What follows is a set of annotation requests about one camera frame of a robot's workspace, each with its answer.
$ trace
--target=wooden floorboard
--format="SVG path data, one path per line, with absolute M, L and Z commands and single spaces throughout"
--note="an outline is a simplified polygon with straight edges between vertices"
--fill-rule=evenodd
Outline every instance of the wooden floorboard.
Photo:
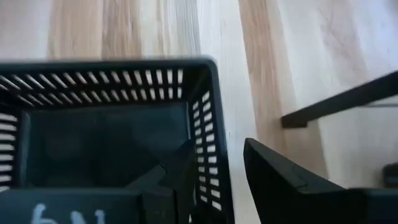
M 213 58 L 237 223 L 259 223 L 245 138 L 344 187 L 380 186 L 377 170 L 398 160 L 392 109 L 295 130 L 279 118 L 398 70 L 397 37 L 395 0 L 0 1 L 1 61 Z

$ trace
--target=floor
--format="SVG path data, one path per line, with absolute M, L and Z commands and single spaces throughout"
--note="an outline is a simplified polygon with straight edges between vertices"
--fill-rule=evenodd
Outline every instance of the floor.
M 396 109 L 306 129 L 279 118 L 398 69 L 395 0 L 4 0 L 0 59 L 208 55 L 218 64 L 237 223 L 259 223 L 243 164 L 252 137 L 344 187 L 398 160 Z

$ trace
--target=black metal bar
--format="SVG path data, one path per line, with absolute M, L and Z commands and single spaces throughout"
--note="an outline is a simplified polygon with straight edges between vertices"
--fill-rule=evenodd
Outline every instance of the black metal bar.
M 398 71 L 287 114 L 282 117 L 282 127 L 305 128 L 307 123 L 314 119 L 366 105 L 396 94 L 398 94 Z
M 244 167 L 261 223 L 397 223 L 398 191 L 343 189 L 254 139 Z

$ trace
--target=ventilation slot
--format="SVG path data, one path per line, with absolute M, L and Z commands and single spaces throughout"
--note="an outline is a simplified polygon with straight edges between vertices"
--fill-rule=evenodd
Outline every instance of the ventilation slot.
M 217 175 L 218 174 L 218 168 L 217 167 L 210 167 L 209 168 L 209 173 L 213 174 L 213 175 Z
M 203 196 L 203 195 L 200 196 L 200 200 L 202 200 L 204 202 L 207 202 L 207 198 L 205 196 Z
M 131 86 L 131 78 L 130 78 L 129 72 L 123 71 L 123 76 L 124 76 L 124 79 L 125 79 L 127 85 Z
M 193 119 L 197 118 L 198 116 L 199 116 L 199 111 L 196 111 L 196 112 L 193 114 Z
M 138 71 L 134 71 L 134 76 L 136 78 L 138 85 L 142 85 L 142 79 L 140 73 Z
M 204 119 L 205 121 L 209 121 L 209 120 L 211 120 L 211 117 L 212 117 L 212 115 L 211 115 L 211 112 L 210 112 L 210 113 L 206 114 L 205 117 L 204 117 L 203 119 Z
M 56 89 L 57 87 L 55 87 L 55 85 L 50 82 L 50 80 L 48 80 L 43 74 L 40 74 L 39 77 L 49 86 L 51 86 L 51 88 Z
M 27 97 L 29 97 L 29 98 L 30 98 L 31 100 L 33 100 L 34 102 L 36 102 L 36 103 L 38 103 L 38 104 L 40 104 L 40 105 L 43 105 L 42 102 L 40 102 L 38 99 L 36 99 L 36 97 L 34 97 L 34 96 L 32 96 L 32 95 L 28 94 Z
M 198 138 L 198 139 L 196 140 L 196 144 L 197 144 L 197 145 L 200 145 L 200 144 L 201 144 L 201 138 Z
M 214 197 L 220 198 L 220 192 L 218 190 L 211 190 L 211 194 Z
M 108 94 L 103 90 L 101 91 L 102 96 L 105 98 L 106 101 L 110 102 L 111 98 L 108 96 Z
M 201 98 L 201 101 L 204 102 L 204 101 L 208 100 L 209 97 L 210 97 L 210 93 L 209 93 L 209 91 L 207 91 L 207 92 L 203 95 L 203 97 Z
M 157 77 L 157 83 L 162 85 L 163 84 L 163 78 L 162 78 L 162 71 L 161 70 L 156 70 L 156 77 Z
M 138 96 L 135 90 L 131 90 L 131 95 L 134 98 L 135 101 L 138 101 Z
M 91 81 L 93 81 L 94 84 L 98 84 L 98 80 L 97 78 L 94 76 L 94 74 L 92 72 L 88 72 L 88 76 L 91 79 Z
M 113 98 L 114 98 L 117 102 L 119 102 L 119 101 L 120 101 L 120 98 L 119 98 L 118 93 L 116 93 L 115 90 L 111 90 L 111 93 L 112 93 Z
M 169 99 L 173 99 L 173 89 L 169 88 Z
M 196 110 L 198 108 L 198 106 L 199 106 L 198 102 L 194 103 L 192 106 L 192 110 Z
M 177 72 L 178 84 L 182 84 L 183 71 L 179 69 Z
M 199 176 L 199 181 L 200 181 L 200 182 L 206 182 L 206 177 L 204 177 L 204 176 Z
M 212 201 L 211 205 L 221 211 L 221 205 L 218 202 Z
M 213 123 L 207 124 L 205 126 L 205 132 L 212 131 L 212 130 L 213 130 Z
M 197 129 L 197 130 L 195 131 L 195 135 L 196 135 L 196 136 L 200 135 L 200 133 L 201 133 L 200 129 Z
M 125 90 L 121 90 L 122 96 L 126 101 L 129 101 L 129 96 L 127 95 Z
M 55 81 L 57 81 L 62 87 L 68 88 L 68 87 L 66 86 L 66 84 L 65 84 L 56 74 L 51 74 L 51 76 L 52 76 L 53 79 L 54 79 Z
M 49 96 L 55 99 L 55 101 L 58 102 L 59 104 L 63 105 L 62 101 L 60 101 L 60 99 L 58 99 L 58 97 L 56 97 L 54 94 L 50 93 Z
M 159 96 L 161 100 L 164 100 L 164 90 L 163 88 L 159 88 Z
M 21 99 L 23 102 L 27 103 L 28 105 L 34 106 L 33 103 L 31 103 L 29 100 L 25 99 L 24 97 L 17 95 L 19 99 Z
M 81 99 L 79 98 L 79 96 L 76 95 L 76 93 L 70 93 L 70 94 L 71 94 L 71 96 L 72 96 L 75 100 L 77 100 L 77 102 L 83 103 L 83 102 L 81 101 Z
M 178 87 L 177 88 L 177 97 L 178 97 L 178 99 L 181 99 L 181 95 L 182 95 L 182 89 L 181 89 L 181 87 Z
M 83 77 L 83 75 L 81 75 L 80 72 L 76 72 L 76 76 L 83 84 L 87 84 L 86 79 Z
M 120 83 L 120 79 L 119 79 L 119 77 L 118 77 L 118 74 L 117 74 L 116 72 L 111 72 L 111 74 L 112 74 L 113 80 L 114 80 L 116 83 Z
M 11 82 L 10 80 L 8 80 L 6 77 L 4 77 L 4 76 L 2 76 L 2 75 L 0 75 L 0 79 L 1 79 L 2 81 L 4 81 L 5 83 L 7 83 L 9 86 L 11 86 L 11 87 L 13 87 L 13 88 L 15 88 L 15 89 L 17 89 L 17 90 L 20 90 L 20 89 L 21 89 L 21 88 L 19 88 L 19 86 L 17 86 L 15 83 Z
M 45 97 L 43 94 L 41 94 L 41 93 L 39 93 L 39 97 L 42 99 L 42 100 L 44 100 L 44 101 L 46 101 L 48 104 L 50 104 L 50 105 L 54 105 L 47 97 Z
M 218 187 L 220 183 L 218 182 L 218 179 L 212 178 L 210 179 L 210 184 Z
M 0 113 L 0 192 L 9 189 L 14 160 L 18 119 L 11 114 Z
M 194 122 L 193 126 L 194 126 L 195 128 L 197 128 L 199 125 L 200 125 L 200 120 L 197 119 L 197 120 Z
M 216 151 L 216 146 L 215 145 L 210 145 L 207 147 L 207 152 L 215 152 Z
M 81 95 L 84 97 L 84 99 L 86 99 L 87 102 L 93 103 L 93 101 L 88 97 L 88 95 L 84 91 L 81 92 Z
M 150 71 L 146 70 L 145 71 L 145 76 L 147 78 L 147 82 L 149 85 L 152 85 L 152 75 L 150 74 Z
M 210 102 L 207 102 L 204 106 L 203 106 L 203 112 L 206 112 L 210 109 Z
M 147 100 L 147 93 L 145 92 L 145 90 L 144 90 L 144 89 L 141 89 L 141 90 L 140 90 L 140 93 L 141 93 L 142 99 L 143 99 L 144 101 L 146 101 L 146 100 Z
M 173 70 L 167 70 L 167 82 L 169 84 L 173 83 Z
M 199 186 L 199 189 L 202 191 L 202 192 L 206 192 L 206 187 L 204 187 L 204 186 Z
M 102 80 L 104 80 L 105 84 L 109 83 L 109 79 L 104 72 L 99 72 L 99 75 L 101 76 Z
M 63 76 L 70 82 L 70 84 L 76 85 L 76 82 L 73 80 L 73 78 L 68 73 L 64 73 Z
M 44 86 L 42 86 L 42 84 L 40 84 L 36 79 L 34 79 L 32 76 L 30 75 L 26 75 L 26 77 L 35 85 L 37 85 L 39 88 L 44 89 Z
M 8 91 L 8 89 L 2 84 L 0 84 L 0 88 L 2 88 L 3 90 L 7 90 Z
M 209 134 L 206 136 L 206 142 L 212 142 L 214 141 L 214 134 Z
M 156 100 L 156 97 L 155 97 L 155 90 L 154 90 L 153 88 L 151 88 L 151 89 L 149 90 L 149 93 L 150 93 L 150 97 L 152 98 L 152 100 Z
M 69 97 L 67 97 L 64 93 L 60 93 L 60 96 L 66 100 L 68 103 L 70 103 L 71 105 L 73 104 L 72 100 L 69 99 Z
M 24 80 L 21 80 L 18 76 L 13 75 L 14 79 L 17 80 L 19 83 L 21 83 L 22 85 L 24 85 L 25 87 L 27 87 L 30 90 L 33 90 L 33 88 L 28 85 Z
M 212 164 L 216 163 L 217 162 L 217 157 L 216 156 L 210 156 L 208 158 L 208 162 L 212 163 Z
M 97 93 L 96 93 L 95 91 L 91 91 L 91 94 L 94 96 L 95 100 L 96 100 L 98 103 L 102 103 L 101 98 L 97 95 Z

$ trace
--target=basket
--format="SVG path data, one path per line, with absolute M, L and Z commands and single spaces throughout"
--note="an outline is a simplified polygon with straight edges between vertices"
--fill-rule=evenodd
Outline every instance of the basket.
M 2 64 L 0 94 L 1 190 L 123 188 L 193 139 L 192 217 L 234 222 L 211 60 Z

